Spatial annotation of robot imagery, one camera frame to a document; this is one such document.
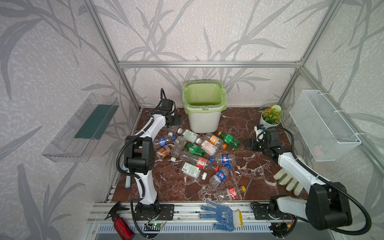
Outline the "small bottle blue label crushed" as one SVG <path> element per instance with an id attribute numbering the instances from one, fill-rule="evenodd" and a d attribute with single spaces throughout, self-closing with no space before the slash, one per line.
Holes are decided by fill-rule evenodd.
<path id="1" fill-rule="evenodd" d="M 226 165 L 233 166 L 236 163 L 236 156 L 233 154 L 229 154 L 229 155 L 218 154 L 213 158 L 212 162 L 217 166 L 226 166 Z"/>

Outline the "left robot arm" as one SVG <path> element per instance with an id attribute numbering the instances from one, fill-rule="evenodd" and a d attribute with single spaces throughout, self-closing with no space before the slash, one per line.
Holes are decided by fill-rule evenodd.
<path id="1" fill-rule="evenodd" d="M 154 187 L 152 169 L 155 164 L 154 139 L 165 126 L 179 125 L 175 102 L 163 98 L 150 113 L 149 121 L 135 135 L 127 136 L 116 159 L 116 168 L 122 175 L 136 180 L 139 198 L 138 213 L 157 215 L 160 212 L 158 193 Z"/>

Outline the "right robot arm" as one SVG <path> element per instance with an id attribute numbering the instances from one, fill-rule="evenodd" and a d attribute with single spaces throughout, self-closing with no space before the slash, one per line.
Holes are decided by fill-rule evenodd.
<path id="1" fill-rule="evenodd" d="M 257 125 L 255 138 L 244 141 L 246 150 L 261 152 L 269 157 L 308 193 L 307 200 L 277 197 L 279 211 L 306 220 L 319 231 L 332 230 L 350 236 L 368 233 L 372 227 L 372 219 L 365 207 L 347 193 L 343 184 L 329 181 L 300 160 L 295 153 L 295 138 L 287 129 L 284 131 L 291 137 L 291 148 L 282 146 L 280 130 L 280 127 L 265 128 L 264 125 Z M 350 203 L 357 206 L 365 218 L 365 225 L 359 230 L 343 229 L 353 223 Z"/>

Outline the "clear pepsi bottle blue cap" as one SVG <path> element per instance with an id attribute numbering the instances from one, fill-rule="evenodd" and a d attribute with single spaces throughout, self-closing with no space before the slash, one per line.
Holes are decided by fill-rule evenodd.
<path id="1" fill-rule="evenodd" d="M 231 170 L 231 165 L 228 164 L 223 166 L 216 172 L 215 175 L 210 178 L 209 184 L 214 188 L 218 188 L 222 184 L 222 182 L 231 175 Z"/>

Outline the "clear bottle red label yellow cap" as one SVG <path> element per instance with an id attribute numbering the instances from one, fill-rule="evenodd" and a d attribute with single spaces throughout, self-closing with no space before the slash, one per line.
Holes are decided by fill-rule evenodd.
<path id="1" fill-rule="evenodd" d="M 229 187 L 216 193 L 216 199 L 219 203 L 242 200 L 247 189 L 245 186 Z"/>

